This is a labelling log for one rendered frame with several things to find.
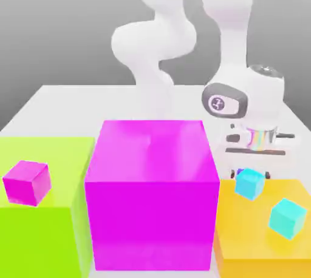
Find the small light blue cube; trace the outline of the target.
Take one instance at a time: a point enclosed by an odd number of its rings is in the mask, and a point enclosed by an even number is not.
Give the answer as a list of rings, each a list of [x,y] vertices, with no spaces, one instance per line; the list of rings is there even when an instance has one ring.
[[[253,169],[245,168],[236,177],[235,193],[251,201],[263,191],[265,176]]]

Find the large magenta box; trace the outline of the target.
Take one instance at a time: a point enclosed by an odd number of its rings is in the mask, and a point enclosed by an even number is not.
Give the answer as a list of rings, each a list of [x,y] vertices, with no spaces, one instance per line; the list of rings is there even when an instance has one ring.
[[[84,181],[95,268],[209,270],[219,185],[200,120],[106,120]]]

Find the large lime green box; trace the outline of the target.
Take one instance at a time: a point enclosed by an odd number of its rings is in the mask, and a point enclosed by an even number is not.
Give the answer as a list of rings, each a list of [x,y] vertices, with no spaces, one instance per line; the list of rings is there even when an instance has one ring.
[[[88,278],[93,259],[84,177],[92,137],[0,137],[0,278]],[[21,160],[49,166],[37,206],[9,203],[2,177]]]

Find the large orange box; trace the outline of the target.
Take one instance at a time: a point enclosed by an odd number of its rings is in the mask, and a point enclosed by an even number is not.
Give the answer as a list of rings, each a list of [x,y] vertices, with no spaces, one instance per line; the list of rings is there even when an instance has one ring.
[[[254,201],[222,180],[214,235],[220,278],[311,278],[311,195],[299,180],[267,180]],[[308,210],[292,240],[268,227],[272,207],[287,198]]]

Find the small magenta cube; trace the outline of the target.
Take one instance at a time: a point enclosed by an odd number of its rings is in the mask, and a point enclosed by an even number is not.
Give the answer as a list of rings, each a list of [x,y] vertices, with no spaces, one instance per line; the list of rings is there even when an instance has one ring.
[[[2,179],[10,203],[38,206],[52,188],[47,163],[20,160]]]

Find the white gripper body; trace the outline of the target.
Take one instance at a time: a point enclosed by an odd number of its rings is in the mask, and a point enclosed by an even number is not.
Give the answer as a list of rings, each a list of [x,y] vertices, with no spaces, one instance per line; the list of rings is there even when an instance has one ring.
[[[265,149],[254,151],[241,147],[226,147],[225,156],[228,158],[229,169],[250,168],[258,172],[286,172],[287,154],[282,149]]]

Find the small turquoise cube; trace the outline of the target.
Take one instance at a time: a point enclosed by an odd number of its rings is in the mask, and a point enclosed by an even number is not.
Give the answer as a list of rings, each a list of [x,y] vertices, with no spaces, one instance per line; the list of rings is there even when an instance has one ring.
[[[272,207],[268,227],[288,240],[292,240],[304,227],[307,210],[283,198]]]

